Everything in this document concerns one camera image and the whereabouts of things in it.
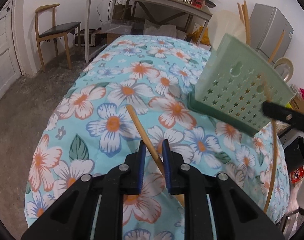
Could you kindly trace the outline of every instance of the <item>table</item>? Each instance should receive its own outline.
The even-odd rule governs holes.
[[[138,2],[148,2],[148,3],[154,3],[154,4],[159,4],[159,5],[164,5],[170,8],[174,8],[177,10],[180,10],[182,12],[188,13],[189,14],[189,19],[190,16],[196,16],[199,17],[203,20],[205,20],[205,24],[203,27],[203,31],[199,37],[199,40],[197,41],[196,45],[199,45],[201,42],[201,39],[204,35],[205,29],[207,27],[207,24],[209,23],[209,20],[212,17],[212,14],[210,13],[209,10],[204,11],[200,8],[197,8],[195,6],[192,6],[187,3],[183,3],[177,0],[134,0]],[[112,19],[112,14],[113,14],[113,8],[115,5],[116,0],[113,0],[112,4],[112,9],[110,13],[110,19]],[[86,63],[89,62],[90,59],[92,59],[99,51],[101,51],[106,45],[100,47],[96,51],[94,51],[92,54],[89,54],[89,48],[88,48],[88,22],[89,22],[89,16],[90,16],[90,8],[91,8],[91,0],[86,0],[86,15],[85,15],[85,36],[84,36],[84,41],[85,41],[85,61]]]

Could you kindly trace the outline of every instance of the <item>blue tablecloth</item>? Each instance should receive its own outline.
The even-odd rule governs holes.
[[[271,125],[251,138],[187,109],[187,94],[209,56],[185,41],[154,36],[122,36],[101,52],[54,110],[34,153],[25,197],[28,225],[82,174],[105,174],[137,151],[140,135],[126,104],[134,106],[160,153],[168,139],[186,163],[211,176],[226,172],[263,209],[271,180]],[[289,200],[279,141],[278,147],[267,213],[272,221],[282,217]],[[142,193],[124,198],[125,240],[183,239],[183,213],[147,153]]]

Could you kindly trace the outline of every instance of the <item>gray refrigerator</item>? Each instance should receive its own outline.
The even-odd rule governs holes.
[[[284,37],[272,65],[283,57],[292,39],[293,28],[276,7],[256,3],[250,17],[251,47],[268,60],[279,41],[282,31]]]

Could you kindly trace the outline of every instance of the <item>white door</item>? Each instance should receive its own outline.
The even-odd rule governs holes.
[[[12,3],[8,0],[0,12],[0,99],[21,76],[12,38]]]

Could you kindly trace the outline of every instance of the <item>bottle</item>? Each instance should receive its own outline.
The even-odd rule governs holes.
[[[192,5],[198,8],[202,8],[204,0],[193,0]]]

